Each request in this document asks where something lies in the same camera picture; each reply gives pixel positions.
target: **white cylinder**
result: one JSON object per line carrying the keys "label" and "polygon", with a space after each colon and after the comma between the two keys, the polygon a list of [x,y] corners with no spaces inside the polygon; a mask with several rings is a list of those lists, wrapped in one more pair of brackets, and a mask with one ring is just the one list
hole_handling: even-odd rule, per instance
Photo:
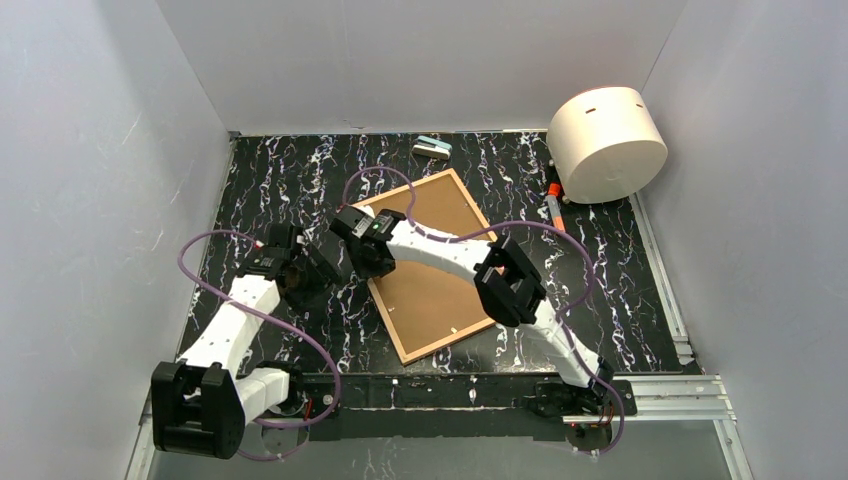
{"label": "white cylinder", "polygon": [[639,92],[602,87],[557,111],[547,135],[563,194],[577,203],[624,198],[648,184],[668,148]]}

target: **brown board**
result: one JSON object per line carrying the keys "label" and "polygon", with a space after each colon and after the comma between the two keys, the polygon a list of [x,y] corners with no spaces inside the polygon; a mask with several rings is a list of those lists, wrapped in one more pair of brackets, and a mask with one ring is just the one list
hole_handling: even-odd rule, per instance
{"label": "brown board", "polygon": [[[453,169],[413,185],[412,215],[417,222],[455,235],[489,226]],[[409,200],[404,185],[354,206],[370,206],[375,214],[384,208],[406,212]],[[489,232],[478,238],[497,237]],[[369,280],[368,288],[403,365],[494,325],[473,285],[420,263],[399,261],[392,273]]]}

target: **framed board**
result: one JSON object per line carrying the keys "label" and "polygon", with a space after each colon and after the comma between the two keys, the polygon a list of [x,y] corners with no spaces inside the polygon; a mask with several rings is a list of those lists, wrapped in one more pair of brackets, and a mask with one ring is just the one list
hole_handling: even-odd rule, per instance
{"label": "framed board", "polygon": [[[489,226],[453,169],[412,184],[417,222],[454,235]],[[406,212],[410,198],[404,185],[354,206],[370,206],[375,214],[384,208]],[[497,236],[489,232],[478,238],[494,241]],[[369,280],[368,288],[403,365],[495,323],[483,311],[473,285],[419,263],[399,261],[392,273]]]}

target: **white wall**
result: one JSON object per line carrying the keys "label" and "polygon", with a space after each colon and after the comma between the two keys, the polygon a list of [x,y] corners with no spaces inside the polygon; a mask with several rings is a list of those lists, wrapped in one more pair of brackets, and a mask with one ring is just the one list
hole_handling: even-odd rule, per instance
{"label": "white wall", "polygon": [[228,130],[547,128],[641,89],[685,0],[158,0]]}
{"label": "white wall", "polygon": [[644,89],[646,201],[757,478],[845,478],[848,4],[692,1]]}
{"label": "white wall", "polygon": [[226,130],[153,0],[4,2],[0,92],[0,476],[123,478]]}

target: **marble tabletop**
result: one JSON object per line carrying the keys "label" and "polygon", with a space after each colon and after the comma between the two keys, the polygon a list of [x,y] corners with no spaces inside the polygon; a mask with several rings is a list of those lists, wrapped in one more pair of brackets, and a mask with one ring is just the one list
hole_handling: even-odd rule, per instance
{"label": "marble tabletop", "polygon": [[[275,315],[304,329],[325,346],[343,373],[438,374],[553,371],[546,357],[517,330],[495,325],[403,367],[365,283],[351,275],[341,241],[329,223],[341,203],[346,179],[357,170],[387,165],[415,180],[454,168],[490,223],[525,219],[548,223],[545,168],[550,154],[544,134],[441,134],[453,145],[449,161],[411,157],[417,135],[322,135],[241,137],[224,186],[216,228],[262,236],[269,223],[287,221],[306,229],[309,240],[342,273],[342,285],[316,307],[297,316],[285,305]],[[350,203],[402,184],[386,173],[354,183]],[[620,372],[679,372],[666,323],[631,205],[627,199],[562,208],[566,230],[586,245],[597,282],[590,300],[568,316],[574,333]],[[555,307],[584,288],[580,255],[547,233],[510,232],[545,281]],[[201,266],[203,278],[229,288],[247,245],[214,237]],[[197,290],[180,351],[208,324],[220,301]],[[450,306],[445,306],[450,314]],[[262,326],[242,369],[261,360],[296,361],[305,372],[326,372],[317,353],[288,332]]]}

